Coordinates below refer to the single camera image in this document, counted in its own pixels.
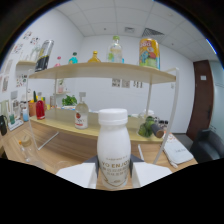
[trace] red bottle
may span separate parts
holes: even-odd
[[[37,120],[42,120],[45,118],[44,102],[41,100],[41,92],[39,92],[37,95],[38,101],[36,102],[36,116]]]

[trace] table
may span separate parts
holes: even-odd
[[[43,125],[39,125],[35,122],[32,123],[32,129],[38,146],[44,144],[52,135],[55,134],[55,130]],[[16,128],[12,132],[8,130],[5,136],[1,136],[1,144],[3,144],[4,150],[9,160],[27,164],[18,144],[18,141],[25,134],[31,136],[28,122],[24,122],[22,126]],[[159,148],[159,144],[142,144],[141,149],[144,156],[144,161],[146,163],[153,163]],[[132,144],[131,153],[134,156],[141,158],[137,144]],[[97,140],[60,132],[40,151],[38,151],[38,154],[46,167],[46,171],[54,174],[54,165],[59,161],[65,160],[69,161],[72,165],[78,165],[97,155]],[[195,164],[197,164],[197,162],[195,159],[193,159],[189,162],[178,165],[178,168],[175,169],[170,165],[166,155],[162,153],[156,165],[168,167],[172,172],[176,172]],[[119,190],[132,188],[132,181],[129,174],[128,183]],[[96,189],[109,191],[109,189],[102,185],[100,170]]]

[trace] green bottle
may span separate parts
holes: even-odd
[[[69,64],[77,64],[78,63],[77,53],[76,52],[73,53],[73,57],[71,59],[69,59],[68,63]]]

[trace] door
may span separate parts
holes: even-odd
[[[194,62],[195,96],[187,136],[194,141],[200,129],[209,128],[213,109],[213,78],[208,60]]]

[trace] wooden shelf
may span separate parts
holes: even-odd
[[[122,63],[78,63],[45,69],[30,79],[62,79],[76,77],[117,78],[150,84],[175,82],[176,77],[155,68]]]
[[[100,131],[98,123],[98,114],[89,113],[89,127],[87,129],[75,128],[75,113],[72,110],[51,109],[45,112],[45,119],[37,120],[36,116],[30,117],[31,122],[53,128],[59,132],[72,134],[80,137],[97,139]],[[139,136],[136,132],[138,129],[138,118],[128,117],[127,129],[132,144],[161,144],[163,139],[152,135],[150,138]]]
[[[66,94],[66,93],[70,93],[70,92],[56,93],[56,95],[63,95],[63,94]]]
[[[18,63],[16,65],[30,65],[30,66],[35,66],[36,62],[35,61],[18,61]]]

